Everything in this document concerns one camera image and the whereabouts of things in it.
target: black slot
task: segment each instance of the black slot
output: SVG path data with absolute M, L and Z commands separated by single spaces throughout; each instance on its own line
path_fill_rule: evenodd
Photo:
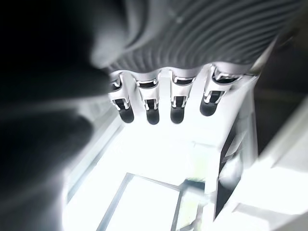
M 178 80 L 176 82 L 176 84 L 178 85 L 186 85 L 186 84 L 190 84 L 193 80 L 192 79 L 188 79 L 188 80 Z
M 156 84 L 154 84 L 154 82 L 150 82 L 150 83 L 139 83 L 141 88 L 152 88 L 155 87 Z
M 124 99 L 115 100 L 115 103 L 120 108 L 120 110 L 125 110 Z
M 183 102 L 184 102 L 184 96 L 176 97 L 176 107 L 182 107 Z

